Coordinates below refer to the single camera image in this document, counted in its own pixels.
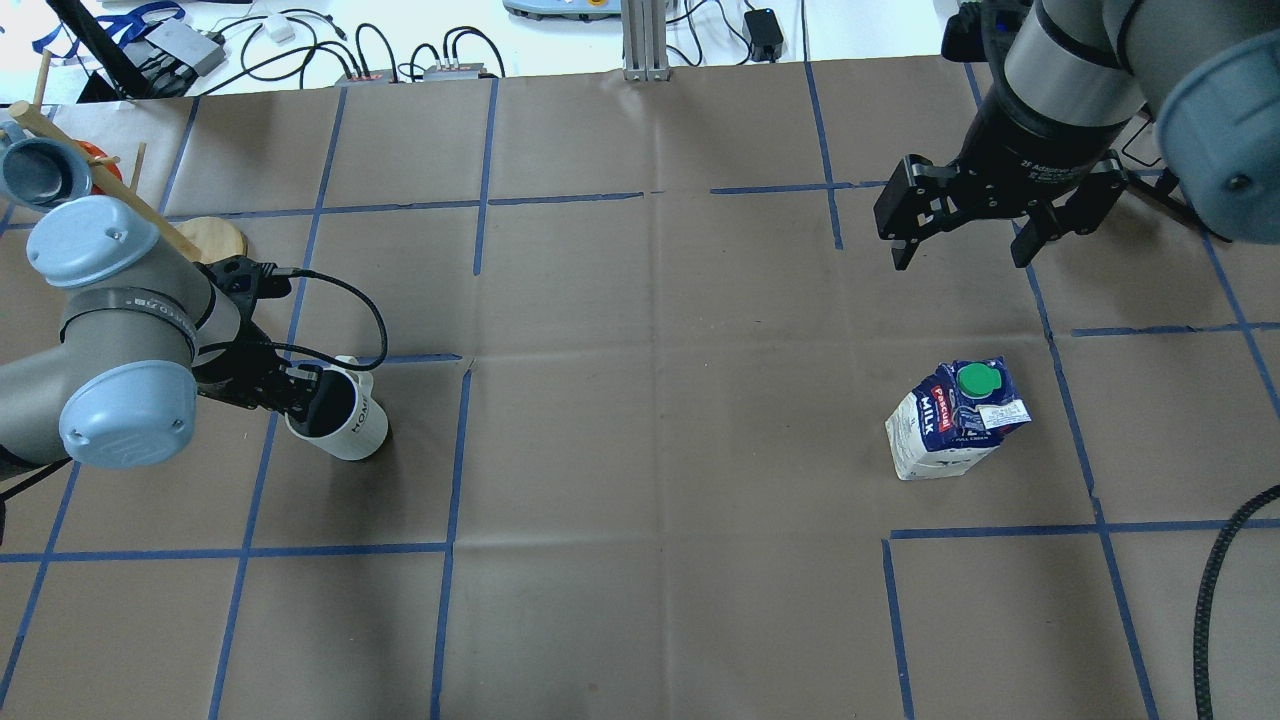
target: orange object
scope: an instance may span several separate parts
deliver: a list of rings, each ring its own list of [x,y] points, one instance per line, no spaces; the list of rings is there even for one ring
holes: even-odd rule
[[[77,140],[76,142],[79,142],[81,147],[83,147],[84,151],[92,155],[93,158],[110,158],[110,155],[108,155],[105,150],[102,150],[101,147],[93,145],[87,140]],[[115,176],[115,179],[124,182],[124,176],[120,174],[120,168],[118,168],[114,163],[106,165],[106,169],[110,170],[113,176]],[[92,195],[106,195],[105,192],[102,192],[102,188],[97,187],[96,184],[93,186],[93,190],[91,192]]]

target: wooden peg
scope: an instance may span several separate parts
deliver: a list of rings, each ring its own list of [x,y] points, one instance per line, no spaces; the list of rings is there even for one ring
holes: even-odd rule
[[[54,59],[54,54],[45,47],[45,51],[40,54],[40,74],[36,76],[36,97],[32,102],[36,108],[45,104],[45,86],[49,85],[49,63]]]
[[[138,178],[142,177],[142,159],[147,155],[147,143],[138,143],[138,156],[133,159],[133,177],[129,178],[129,190],[138,191]]]

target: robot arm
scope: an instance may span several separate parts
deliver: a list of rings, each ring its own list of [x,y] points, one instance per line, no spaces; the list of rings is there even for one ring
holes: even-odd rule
[[[193,434],[197,392],[283,413],[296,434],[344,460],[385,437],[383,423],[358,456],[323,442],[334,419],[372,401],[349,389],[358,378],[342,370],[283,360],[253,324],[259,297],[291,291],[274,265],[188,263],[106,196],[52,210],[32,231],[27,258],[69,297],[61,345],[0,365],[0,480],[67,456],[104,468],[168,460]]]
[[[1110,149],[1144,101],[1204,223],[1280,242],[1280,5],[1029,5],[964,3],[948,23],[943,55],[988,61],[993,85],[955,160],[908,155],[877,200],[897,269],[920,241],[974,219],[1027,218],[1012,245],[1018,266],[1068,232],[1092,232],[1128,183]]]

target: aluminum frame post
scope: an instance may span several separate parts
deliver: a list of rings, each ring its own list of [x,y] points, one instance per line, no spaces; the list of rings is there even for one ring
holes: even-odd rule
[[[671,79],[667,0],[622,0],[622,63],[630,81]]]

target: white plug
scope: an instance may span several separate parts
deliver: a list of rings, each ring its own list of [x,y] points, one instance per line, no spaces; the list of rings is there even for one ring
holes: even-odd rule
[[[280,13],[271,13],[262,20],[262,29],[276,45],[293,40],[293,23]]]

